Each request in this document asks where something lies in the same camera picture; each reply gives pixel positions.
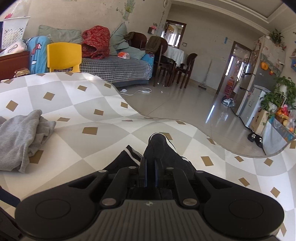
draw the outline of doorway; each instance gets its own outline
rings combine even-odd
[[[185,28],[185,23],[166,20],[165,29],[162,32],[161,37],[167,41],[169,46],[179,48]]]
[[[229,98],[234,97],[234,89],[244,75],[251,53],[251,49],[234,41],[216,94],[223,93]]]

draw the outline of white extension cord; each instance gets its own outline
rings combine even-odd
[[[137,92],[142,92],[142,93],[147,93],[147,94],[149,94],[149,93],[152,92],[152,89],[150,89],[150,88],[144,88],[144,87],[143,87],[143,89],[147,89],[147,90],[142,90],[142,91],[138,90],[138,91],[136,91],[135,93],[137,93]],[[124,94],[123,92],[127,92],[126,89],[122,89],[122,90],[120,91],[120,94],[122,94],[122,95],[129,95],[129,94]]]

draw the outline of clock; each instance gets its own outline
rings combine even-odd
[[[163,6],[164,6],[165,8],[168,7],[168,0],[164,0],[164,1],[163,1]]]

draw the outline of mop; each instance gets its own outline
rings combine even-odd
[[[211,65],[212,65],[212,59],[211,59],[211,62],[210,62],[209,68],[208,68],[208,70],[207,70],[207,74],[205,75],[205,78],[204,78],[202,84],[198,86],[199,88],[202,88],[203,90],[206,90],[206,89],[207,89],[207,87],[206,87],[207,75],[208,75],[208,73],[209,73],[209,71],[210,71],[210,67],[211,67]]]

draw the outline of red patterned cloth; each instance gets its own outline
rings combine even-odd
[[[109,56],[109,29],[103,26],[94,26],[83,32],[82,57],[103,59]]]

